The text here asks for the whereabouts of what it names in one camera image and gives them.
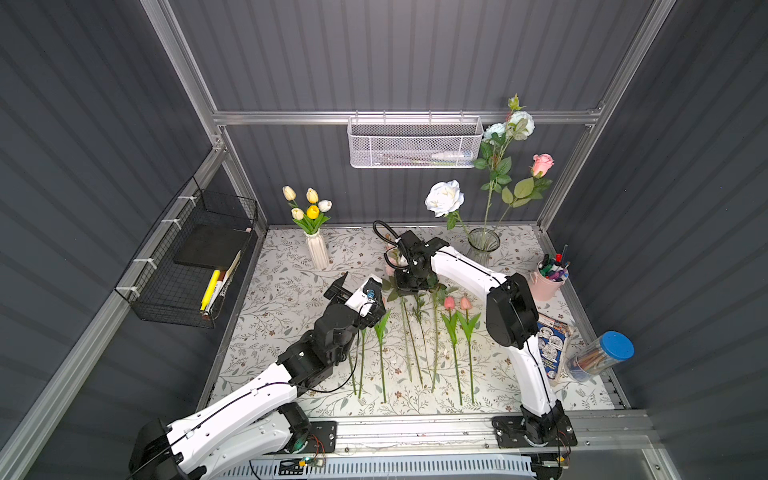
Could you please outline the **light pink tulip stem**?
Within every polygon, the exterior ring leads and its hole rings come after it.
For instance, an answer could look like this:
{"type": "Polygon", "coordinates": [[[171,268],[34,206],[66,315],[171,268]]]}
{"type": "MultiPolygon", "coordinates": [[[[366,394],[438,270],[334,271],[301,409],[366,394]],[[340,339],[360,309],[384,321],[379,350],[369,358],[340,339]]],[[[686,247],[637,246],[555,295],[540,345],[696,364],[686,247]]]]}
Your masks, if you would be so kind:
{"type": "Polygon", "coordinates": [[[360,352],[359,352],[359,358],[358,358],[358,366],[357,369],[359,370],[359,385],[357,387],[357,397],[358,399],[362,398],[362,394],[364,391],[364,379],[365,379],[365,353],[366,353],[366,336],[367,336],[367,330],[361,330],[360,332],[360,352]]]}

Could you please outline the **green leafy rose stem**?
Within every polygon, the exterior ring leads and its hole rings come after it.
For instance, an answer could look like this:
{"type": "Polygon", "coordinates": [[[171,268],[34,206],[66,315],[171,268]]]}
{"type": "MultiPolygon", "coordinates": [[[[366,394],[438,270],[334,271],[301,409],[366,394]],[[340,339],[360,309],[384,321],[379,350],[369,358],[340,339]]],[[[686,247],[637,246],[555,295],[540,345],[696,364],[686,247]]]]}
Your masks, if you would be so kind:
{"type": "Polygon", "coordinates": [[[405,295],[399,292],[393,276],[384,281],[384,290],[387,293],[387,301],[389,303],[396,303],[399,308],[401,330],[404,337],[404,358],[407,364],[406,371],[408,372],[408,377],[412,382],[417,379],[418,385],[423,386],[425,384],[423,370],[416,348],[408,301],[405,295]]]}

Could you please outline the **pink carnation branch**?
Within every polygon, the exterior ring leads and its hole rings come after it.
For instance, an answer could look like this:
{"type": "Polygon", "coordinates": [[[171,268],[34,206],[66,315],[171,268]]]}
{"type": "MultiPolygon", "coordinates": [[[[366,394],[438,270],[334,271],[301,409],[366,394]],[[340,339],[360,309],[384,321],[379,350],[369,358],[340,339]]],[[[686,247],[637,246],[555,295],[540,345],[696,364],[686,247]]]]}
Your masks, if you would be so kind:
{"type": "Polygon", "coordinates": [[[447,287],[445,284],[438,282],[429,290],[430,303],[432,309],[432,323],[433,323],[433,360],[431,366],[431,378],[432,386],[431,392],[436,391],[437,376],[438,376],[438,363],[440,358],[440,325],[442,320],[438,313],[438,306],[442,304],[445,298],[456,290],[455,287],[447,287]]]}

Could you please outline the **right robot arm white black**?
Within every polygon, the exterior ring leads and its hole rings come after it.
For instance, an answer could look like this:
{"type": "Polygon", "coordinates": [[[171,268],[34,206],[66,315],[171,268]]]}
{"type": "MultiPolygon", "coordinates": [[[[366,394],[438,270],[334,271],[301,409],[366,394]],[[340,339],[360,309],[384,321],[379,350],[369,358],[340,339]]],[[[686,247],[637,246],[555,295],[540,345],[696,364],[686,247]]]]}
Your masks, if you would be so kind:
{"type": "Polygon", "coordinates": [[[524,276],[495,272],[438,237],[423,241],[406,231],[394,233],[388,242],[405,261],[393,267],[401,293],[427,290],[442,276],[485,301],[486,330],[509,352],[519,384],[526,440],[533,446],[576,445],[570,419],[544,369],[537,338],[539,313],[524,276]]]}

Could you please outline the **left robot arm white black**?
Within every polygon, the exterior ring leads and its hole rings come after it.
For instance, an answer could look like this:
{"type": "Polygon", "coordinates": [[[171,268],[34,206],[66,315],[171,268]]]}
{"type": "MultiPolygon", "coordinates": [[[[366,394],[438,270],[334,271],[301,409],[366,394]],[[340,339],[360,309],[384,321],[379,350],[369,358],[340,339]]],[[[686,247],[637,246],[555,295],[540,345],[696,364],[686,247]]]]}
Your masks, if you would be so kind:
{"type": "Polygon", "coordinates": [[[312,329],[252,380],[214,404],[139,431],[131,457],[132,479],[214,479],[258,456],[304,448],[311,423],[298,405],[318,392],[345,362],[358,334],[386,314],[382,280],[372,275],[349,291],[338,278],[325,291],[328,304],[312,329]]]}

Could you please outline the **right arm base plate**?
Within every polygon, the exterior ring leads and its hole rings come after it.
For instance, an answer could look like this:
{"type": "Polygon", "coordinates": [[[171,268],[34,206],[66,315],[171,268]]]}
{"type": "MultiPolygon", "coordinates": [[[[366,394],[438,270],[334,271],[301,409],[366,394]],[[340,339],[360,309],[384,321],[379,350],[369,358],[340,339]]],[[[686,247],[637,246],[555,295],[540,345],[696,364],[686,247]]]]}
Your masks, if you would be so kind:
{"type": "Polygon", "coordinates": [[[522,415],[496,416],[491,419],[499,448],[575,447],[575,430],[567,415],[539,421],[522,415]]]}

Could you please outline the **dark pink tulip stem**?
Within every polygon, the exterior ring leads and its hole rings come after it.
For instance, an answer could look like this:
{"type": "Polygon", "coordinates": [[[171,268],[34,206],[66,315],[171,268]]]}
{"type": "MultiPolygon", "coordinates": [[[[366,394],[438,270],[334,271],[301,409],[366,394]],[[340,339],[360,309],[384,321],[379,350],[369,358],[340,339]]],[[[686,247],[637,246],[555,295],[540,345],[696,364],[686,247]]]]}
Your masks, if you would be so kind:
{"type": "Polygon", "coordinates": [[[443,300],[443,308],[445,309],[445,313],[441,315],[441,318],[443,320],[443,323],[446,327],[447,334],[449,337],[451,350],[453,354],[453,362],[454,362],[454,373],[456,378],[456,384],[457,384],[457,390],[458,390],[458,397],[459,397],[459,405],[463,405],[463,397],[462,397],[462,386],[461,386],[461,379],[460,379],[460,370],[458,365],[458,353],[457,353],[457,344],[458,344],[458,338],[457,338],[457,328],[458,328],[458,317],[456,315],[456,301],[453,296],[447,295],[443,300]]]}

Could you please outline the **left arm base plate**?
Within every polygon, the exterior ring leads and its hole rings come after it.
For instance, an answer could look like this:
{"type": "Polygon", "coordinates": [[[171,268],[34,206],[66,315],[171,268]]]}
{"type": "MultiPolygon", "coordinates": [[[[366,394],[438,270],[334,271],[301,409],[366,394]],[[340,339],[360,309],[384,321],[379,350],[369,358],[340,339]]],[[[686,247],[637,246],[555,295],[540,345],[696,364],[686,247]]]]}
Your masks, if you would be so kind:
{"type": "Polygon", "coordinates": [[[299,436],[294,452],[303,455],[334,453],[337,436],[336,421],[311,421],[308,432],[299,436]]]}

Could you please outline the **peach pink tulip stem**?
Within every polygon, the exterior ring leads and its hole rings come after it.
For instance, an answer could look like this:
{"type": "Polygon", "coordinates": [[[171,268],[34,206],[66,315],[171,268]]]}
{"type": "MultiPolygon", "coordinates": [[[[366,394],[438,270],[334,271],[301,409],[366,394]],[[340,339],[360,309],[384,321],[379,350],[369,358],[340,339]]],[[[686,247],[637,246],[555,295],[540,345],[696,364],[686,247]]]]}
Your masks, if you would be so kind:
{"type": "Polygon", "coordinates": [[[387,389],[386,389],[386,373],[385,373],[385,358],[384,358],[384,343],[387,333],[387,323],[390,317],[390,313],[386,312],[382,318],[374,325],[374,332],[378,342],[379,358],[380,358],[380,378],[381,378],[381,393],[383,395],[383,403],[387,403],[387,389]]]}

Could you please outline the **white ribbed ceramic vase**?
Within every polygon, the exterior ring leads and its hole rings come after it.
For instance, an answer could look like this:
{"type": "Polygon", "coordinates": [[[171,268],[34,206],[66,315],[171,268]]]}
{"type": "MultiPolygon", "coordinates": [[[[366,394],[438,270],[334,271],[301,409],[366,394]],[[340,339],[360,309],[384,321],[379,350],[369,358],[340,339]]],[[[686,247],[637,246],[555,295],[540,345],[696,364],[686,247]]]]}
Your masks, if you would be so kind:
{"type": "Polygon", "coordinates": [[[320,231],[306,234],[306,244],[312,263],[316,269],[324,270],[330,264],[328,249],[320,231]]]}

